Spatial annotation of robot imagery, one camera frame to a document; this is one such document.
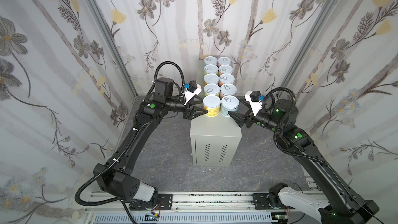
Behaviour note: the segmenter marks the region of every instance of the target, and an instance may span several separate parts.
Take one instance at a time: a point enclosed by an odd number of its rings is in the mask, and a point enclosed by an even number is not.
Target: yellow can label
[[[211,108],[211,107],[206,107],[205,106],[205,109],[207,111],[209,111],[208,113],[206,113],[206,116],[209,116],[209,117],[217,116],[218,113],[220,112],[220,106],[218,106],[216,108]]]

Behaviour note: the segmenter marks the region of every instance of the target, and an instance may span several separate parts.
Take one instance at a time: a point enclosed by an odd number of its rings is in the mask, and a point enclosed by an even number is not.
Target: ventilation slot
[[[205,146],[205,161],[210,159],[210,144]]]
[[[224,161],[224,157],[226,154],[226,149],[228,148],[228,145],[225,145],[221,148],[221,154],[220,154],[220,159],[218,160],[219,162]]]

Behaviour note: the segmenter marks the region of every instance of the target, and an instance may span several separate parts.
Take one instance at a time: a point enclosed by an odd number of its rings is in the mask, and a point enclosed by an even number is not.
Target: can label
[[[231,99],[225,98],[225,101],[231,102]],[[224,117],[231,117],[231,116],[229,116],[228,112],[229,112],[229,111],[230,111],[230,112],[236,112],[237,110],[238,110],[238,106],[236,106],[235,108],[228,108],[228,107],[224,106],[224,105],[221,103],[220,112],[221,112],[221,114],[222,114]]]
[[[211,108],[211,107],[206,107],[206,106],[204,105],[204,107],[205,107],[205,109],[208,111],[208,112],[206,113],[206,116],[209,116],[209,117],[215,117],[215,116],[217,116],[218,113],[220,112],[220,106],[215,107],[215,108]]]

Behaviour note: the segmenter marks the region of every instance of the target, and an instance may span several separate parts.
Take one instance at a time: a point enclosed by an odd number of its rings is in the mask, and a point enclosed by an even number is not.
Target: cable
[[[123,207],[125,208],[126,213],[127,213],[127,215],[129,216],[129,219],[131,220],[131,222],[132,222],[133,224],[137,224],[137,223],[133,220],[133,218],[132,218],[132,216],[131,216],[131,214],[130,214],[130,211],[129,211],[129,209],[127,208],[127,206],[126,206],[126,204],[124,203],[124,201],[120,201],[120,202],[123,204]]]
[[[320,164],[322,164],[322,165],[324,165],[324,166],[328,166],[328,163],[327,163],[326,161],[322,160],[322,159],[319,159],[319,158],[316,158],[316,157],[312,157],[312,156],[308,156],[308,155],[296,154],[296,153],[293,153],[293,152],[288,152],[288,151],[286,151],[283,147],[281,147],[281,145],[278,143],[277,136],[278,136],[279,134],[282,134],[282,132],[277,132],[277,130],[278,130],[278,129],[281,129],[281,126],[282,126],[283,122],[284,122],[285,119],[289,116],[289,114],[294,110],[294,108],[295,108],[295,106],[296,106],[296,95],[294,94],[293,91],[291,91],[290,89],[288,89],[288,88],[286,88],[286,87],[277,87],[277,88],[274,88],[274,89],[272,89],[271,91],[269,91],[269,92],[267,93],[267,95],[264,97],[264,102],[266,102],[267,99],[268,99],[273,93],[278,92],[278,91],[285,91],[285,92],[287,92],[288,94],[290,94],[291,99],[292,99],[292,105],[290,106],[290,109],[289,109],[287,112],[285,112],[285,114],[283,115],[283,117],[281,118],[281,120],[279,120],[277,126],[275,127],[275,132],[273,133],[273,141],[274,141],[274,144],[276,145],[276,147],[277,147],[281,152],[283,152],[283,153],[285,153],[285,154],[287,154],[287,155],[291,155],[291,156],[295,156],[295,157],[307,158],[307,159],[310,159],[310,160],[312,160],[312,161],[317,161],[317,162],[319,162]]]
[[[85,182],[85,183],[76,191],[76,194],[75,194],[74,199],[75,199],[75,201],[76,201],[78,204],[80,204],[80,205],[82,205],[82,206],[98,206],[98,205],[102,205],[102,204],[106,204],[106,203],[109,203],[109,202],[114,202],[114,201],[120,200],[120,198],[118,198],[118,197],[113,197],[113,198],[110,198],[110,199],[107,199],[107,200],[103,200],[103,201],[86,202],[86,201],[83,201],[83,200],[80,198],[80,194],[82,193],[82,191],[83,191],[85,188],[87,188],[90,184],[92,184],[94,181],[96,181],[98,177],[104,175],[104,174],[107,173],[110,169],[112,169],[112,168],[120,161],[120,159],[124,156],[124,154],[130,149],[130,147],[132,146],[132,144],[133,144],[133,142],[134,142],[134,140],[135,140],[135,137],[137,136],[137,133],[138,133],[138,129],[137,129],[137,127],[138,127],[138,125],[137,125],[137,119],[136,119],[135,117],[133,117],[133,118],[132,118],[132,122],[133,122],[133,124],[132,124],[133,129],[132,129],[132,133],[131,133],[131,136],[130,136],[130,138],[129,138],[129,142],[128,142],[126,148],[124,148],[124,150],[119,154],[119,156],[118,156],[117,158],[114,158],[114,159],[113,159],[113,162],[112,162],[111,164],[109,164],[102,172],[99,172],[97,175],[95,175],[95,176],[93,176],[92,178],[90,178],[87,182]]]

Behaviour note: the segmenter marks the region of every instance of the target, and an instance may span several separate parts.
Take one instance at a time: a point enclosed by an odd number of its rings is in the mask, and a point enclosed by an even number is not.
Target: wire
[[[165,118],[174,118],[175,116],[177,116],[178,115],[178,112],[177,112],[177,114],[176,115],[174,115],[174,116],[170,116],[170,117],[165,117]]]
[[[137,224],[137,223],[133,220],[133,218],[132,218],[132,216],[131,216],[131,214],[130,214],[130,211],[129,211],[129,209],[127,208],[127,206],[126,206],[126,204],[124,203],[124,201],[120,201],[120,202],[123,204],[123,207],[125,208],[126,213],[127,213],[127,215],[129,216],[129,219],[131,220],[131,222],[132,222],[133,224]]]

